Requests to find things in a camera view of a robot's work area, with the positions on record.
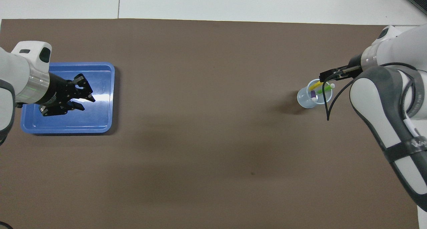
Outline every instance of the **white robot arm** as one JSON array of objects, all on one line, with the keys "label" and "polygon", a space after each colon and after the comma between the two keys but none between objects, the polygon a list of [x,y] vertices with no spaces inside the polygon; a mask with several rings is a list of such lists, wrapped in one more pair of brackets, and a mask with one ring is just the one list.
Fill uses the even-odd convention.
[{"label": "white robot arm", "polygon": [[84,110],[73,98],[95,101],[83,74],[71,81],[49,73],[51,51],[50,44],[38,41],[19,42],[11,53],[0,48],[0,145],[12,127],[15,107],[36,103],[43,116],[52,116]]},{"label": "white robot arm", "polygon": [[410,197],[427,211],[425,70],[427,24],[403,33],[388,26],[349,65],[321,73],[320,80],[354,78],[350,89],[354,110]]}]

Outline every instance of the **brown surface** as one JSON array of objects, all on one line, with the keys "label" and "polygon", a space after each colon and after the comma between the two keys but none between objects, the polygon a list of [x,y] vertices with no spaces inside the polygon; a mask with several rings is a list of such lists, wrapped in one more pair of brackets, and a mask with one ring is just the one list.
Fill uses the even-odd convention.
[{"label": "brown surface", "polygon": [[[0,220],[32,228],[417,228],[348,93],[326,122],[296,91],[382,26],[173,20],[3,20],[0,46],[116,66],[109,135],[0,148]],[[337,82],[341,88],[345,82]]]}]

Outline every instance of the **clear plastic cup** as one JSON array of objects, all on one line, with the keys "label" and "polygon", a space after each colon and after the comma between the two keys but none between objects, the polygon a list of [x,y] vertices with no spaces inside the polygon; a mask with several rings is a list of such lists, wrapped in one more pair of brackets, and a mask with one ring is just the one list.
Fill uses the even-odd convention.
[{"label": "clear plastic cup", "polygon": [[[325,104],[325,101],[323,100],[323,94],[317,94],[317,100],[313,101],[311,100],[311,91],[308,91],[308,88],[311,87],[312,85],[314,85],[315,83],[317,83],[319,81],[319,79],[314,79],[311,82],[308,83],[308,85],[302,89],[300,89],[298,91],[298,94],[296,96],[298,103],[303,107],[303,108],[313,108],[317,105],[323,105]],[[314,89],[314,91],[318,91],[319,89],[322,89],[322,86],[318,86]],[[325,96],[326,96],[326,102],[329,102],[332,98],[332,91],[333,89],[331,89],[330,91],[325,92]]]}]

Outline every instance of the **blue tray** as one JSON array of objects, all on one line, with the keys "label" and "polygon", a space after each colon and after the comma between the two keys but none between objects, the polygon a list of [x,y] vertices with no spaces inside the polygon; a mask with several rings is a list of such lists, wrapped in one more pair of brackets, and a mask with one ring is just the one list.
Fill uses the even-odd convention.
[{"label": "blue tray", "polygon": [[109,62],[53,62],[49,71],[66,80],[83,73],[93,90],[95,102],[73,99],[84,111],[73,110],[65,115],[41,115],[38,105],[23,105],[21,128],[32,134],[104,133],[113,118],[114,66]]}]

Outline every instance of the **black cable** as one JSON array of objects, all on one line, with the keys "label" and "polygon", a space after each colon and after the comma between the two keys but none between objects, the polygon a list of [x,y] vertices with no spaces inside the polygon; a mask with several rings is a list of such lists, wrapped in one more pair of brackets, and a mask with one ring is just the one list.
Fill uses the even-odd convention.
[{"label": "black cable", "polygon": [[7,229],[13,229],[9,224],[7,224],[7,223],[5,223],[5,222],[2,222],[2,221],[0,221],[0,226],[4,226],[4,227],[6,227]]},{"label": "black cable", "polygon": [[335,101],[337,100],[337,98],[341,95],[341,93],[344,91],[344,90],[346,90],[346,88],[348,88],[352,83],[354,82],[354,79],[353,80],[351,80],[349,83],[347,83],[341,90],[340,90],[340,92],[338,92],[337,93],[337,95],[334,97],[334,99],[332,100],[332,102],[331,102],[331,107],[329,107],[329,112],[328,112],[328,114],[326,115],[327,116],[327,118],[326,118],[326,120],[327,121],[329,121],[329,116],[331,115],[331,111],[332,111],[332,107],[334,106],[334,103],[335,103]]},{"label": "black cable", "polygon": [[389,62],[389,63],[382,64],[380,66],[391,66],[391,65],[406,66],[412,70],[415,70],[415,71],[417,70],[413,65],[409,65],[409,64],[403,63],[403,62]]},{"label": "black cable", "polygon": [[403,89],[403,92],[402,92],[402,94],[401,94],[401,98],[400,98],[400,114],[401,114],[401,117],[402,117],[402,120],[404,120],[404,119],[406,119],[406,111],[405,111],[405,98],[406,98],[406,94],[407,94],[407,92],[408,92],[408,90],[409,90],[409,88],[411,87],[413,85],[413,80],[411,80],[410,82],[408,82],[407,84],[406,84],[406,86],[404,87],[404,89]]},{"label": "black cable", "polygon": [[326,102],[326,94],[325,94],[325,84],[326,82],[328,82],[328,80],[330,80],[332,77],[336,77],[338,75],[343,74],[343,71],[339,71],[337,73],[334,73],[332,75],[329,75],[329,77],[327,77],[323,84],[322,84],[322,94],[323,94],[323,102],[325,103],[325,110],[326,110],[326,120],[329,121],[329,110],[328,110],[328,103]]}]

